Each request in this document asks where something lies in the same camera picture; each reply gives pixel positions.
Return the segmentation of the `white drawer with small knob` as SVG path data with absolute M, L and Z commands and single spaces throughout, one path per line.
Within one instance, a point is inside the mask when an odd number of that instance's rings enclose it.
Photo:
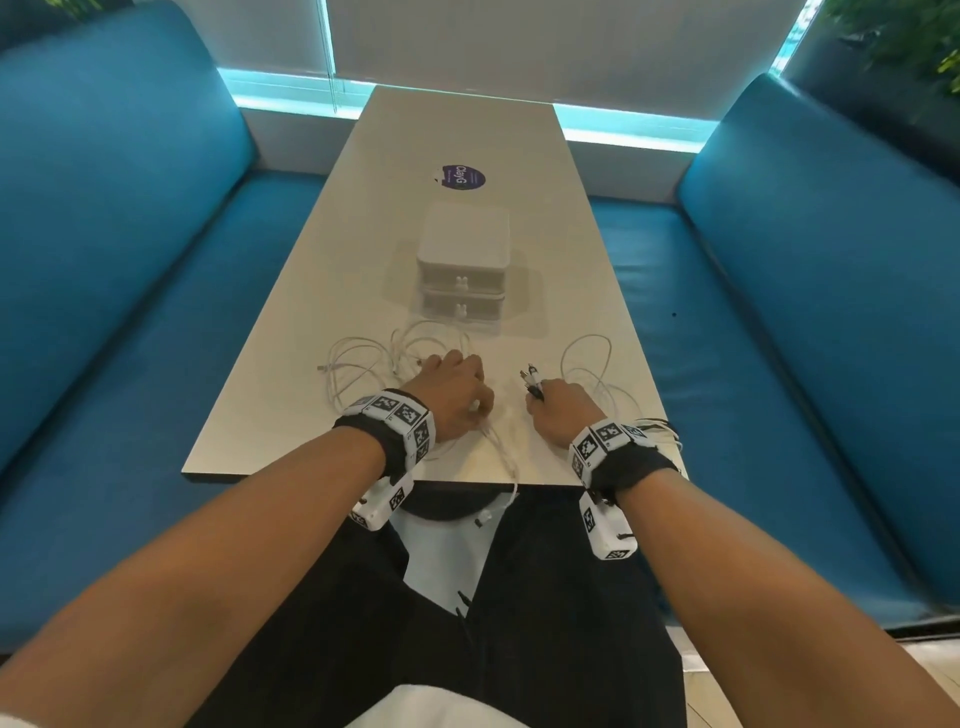
M 506 291 L 506 269 L 427 266 L 418 271 L 423 290 L 438 293 L 500 296 Z
M 424 290 L 419 298 L 422 315 L 426 318 L 488 323 L 501 320 L 506 297 Z

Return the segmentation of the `wide white roller blind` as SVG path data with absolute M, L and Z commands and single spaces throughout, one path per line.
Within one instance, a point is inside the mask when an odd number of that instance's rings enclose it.
M 807 0 L 325 0 L 354 81 L 717 120 Z

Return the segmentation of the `purple round sticker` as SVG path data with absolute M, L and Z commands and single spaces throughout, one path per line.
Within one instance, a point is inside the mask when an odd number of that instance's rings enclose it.
M 466 164 L 446 164 L 435 172 L 434 181 L 443 188 L 473 191 L 483 188 L 487 177 L 480 170 Z

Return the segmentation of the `white two-drawer storage box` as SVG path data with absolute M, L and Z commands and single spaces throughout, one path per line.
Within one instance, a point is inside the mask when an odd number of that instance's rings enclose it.
M 419 271 L 427 266 L 506 269 L 512 263 L 511 214 L 508 208 L 437 201 L 427 210 L 416 251 L 417 291 Z M 496 324 L 500 321 L 461 321 Z

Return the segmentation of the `person's right forearm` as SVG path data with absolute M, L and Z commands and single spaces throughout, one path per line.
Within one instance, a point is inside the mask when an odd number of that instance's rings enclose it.
M 867 613 L 677 471 L 617 500 L 743 728 L 960 728 L 960 706 Z

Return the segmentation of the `white marker wrist tracker band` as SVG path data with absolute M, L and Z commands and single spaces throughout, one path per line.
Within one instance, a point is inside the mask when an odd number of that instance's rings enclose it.
M 658 435 L 667 435 L 672 445 L 682 447 L 676 430 L 663 418 L 627 422 L 604 418 L 570 443 L 568 463 L 583 487 L 580 522 L 591 552 L 601 561 L 625 560 L 639 547 L 619 506 L 618 492 L 659 470 L 680 470 L 663 452 Z
M 414 490 L 413 471 L 436 445 L 434 415 L 418 398 L 385 389 L 357 399 L 334 422 L 371 436 L 385 456 L 381 477 L 359 498 L 349 514 L 367 531 L 388 524 Z

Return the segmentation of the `narrow white roller blind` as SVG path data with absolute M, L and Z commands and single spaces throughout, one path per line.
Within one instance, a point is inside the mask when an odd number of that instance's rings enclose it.
M 321 0 L 174 0 L 219 67 L 330 73 Z

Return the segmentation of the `person's left hand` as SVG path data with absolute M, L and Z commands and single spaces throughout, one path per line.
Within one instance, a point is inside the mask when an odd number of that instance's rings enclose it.
M 486 421 L 474 419 L 476 384 L 486 384 L 482 358 L 451 349 L 444 356 L 434 354 L 423 360 L 419 372 L 399 390 L 429 409 L 436 442 L 444 444 L 477 430 Z

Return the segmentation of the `person's right hand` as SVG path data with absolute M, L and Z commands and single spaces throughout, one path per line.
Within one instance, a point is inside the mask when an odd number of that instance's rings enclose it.
M 560 378 L 546 379 L 539 391 L 546 405 L 546 425 L 535 431 L 554 448 L 565 451 L 585 428 L 607 418 L 579 384 Z

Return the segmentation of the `person's left forearm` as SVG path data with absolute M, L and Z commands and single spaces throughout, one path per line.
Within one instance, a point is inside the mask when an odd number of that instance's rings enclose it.
M 335 428 L 221 493 L 56 613 L 0 668 L 33 728 L 180 728 L 304 578 L 385 456 Z

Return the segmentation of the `large green leafy plant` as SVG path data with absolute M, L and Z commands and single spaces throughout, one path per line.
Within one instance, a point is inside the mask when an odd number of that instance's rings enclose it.
M 960 0 L 823 0 L 821 13 L 873 63 L 960 84 Z

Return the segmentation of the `person's black trousers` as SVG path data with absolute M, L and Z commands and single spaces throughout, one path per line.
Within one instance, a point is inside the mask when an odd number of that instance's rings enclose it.
M 522 491 L 465 615 L 403 581 L 396 532 L 345 521 L 234 661 L 233 683 L 288 705 L 364 678 L 474 698 L 529 728 L 686 728 L 681 656 L 639 555 L 594 557 L 571 491 Z

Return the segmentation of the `blue padded sofa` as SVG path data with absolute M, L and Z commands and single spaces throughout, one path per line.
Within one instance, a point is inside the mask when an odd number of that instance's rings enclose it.
M 674 197 L 590 205 L 690 480 L 960 635 L 960 188 L 766 74 Z
M 182 467 L 324 185 L 172 0 L 0 55 L 0 656 L 237 475 Z

